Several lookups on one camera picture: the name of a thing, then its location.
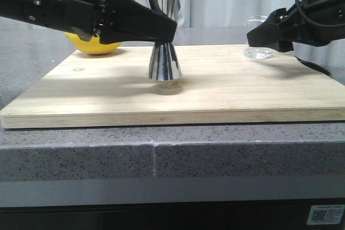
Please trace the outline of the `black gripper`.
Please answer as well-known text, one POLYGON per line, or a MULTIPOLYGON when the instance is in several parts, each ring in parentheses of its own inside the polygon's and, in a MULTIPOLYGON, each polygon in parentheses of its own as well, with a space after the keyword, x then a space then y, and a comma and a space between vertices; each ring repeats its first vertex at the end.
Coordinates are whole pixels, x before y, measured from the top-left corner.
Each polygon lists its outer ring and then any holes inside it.
POLYGON ((344 0, 302 0, 301 10, 276 9, 247 33, 249 41, 278 52, 293 50, 293 42, 325 46, 344 38, 344 0))
POLYGON ((65 22, 82 41, 99 36, 101 44, 124 41, 172 42, 177 23, 135 0, 67 0, 65 22))

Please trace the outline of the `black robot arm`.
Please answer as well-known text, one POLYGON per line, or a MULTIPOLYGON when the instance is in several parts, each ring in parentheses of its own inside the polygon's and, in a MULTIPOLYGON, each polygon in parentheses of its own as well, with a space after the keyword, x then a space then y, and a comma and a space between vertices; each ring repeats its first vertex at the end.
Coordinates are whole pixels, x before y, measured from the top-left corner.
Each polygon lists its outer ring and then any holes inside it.
POLYGON ((1 16, 76 34, 82 41, 171 42, 177 24, 135 0, 1 0, 1 16))

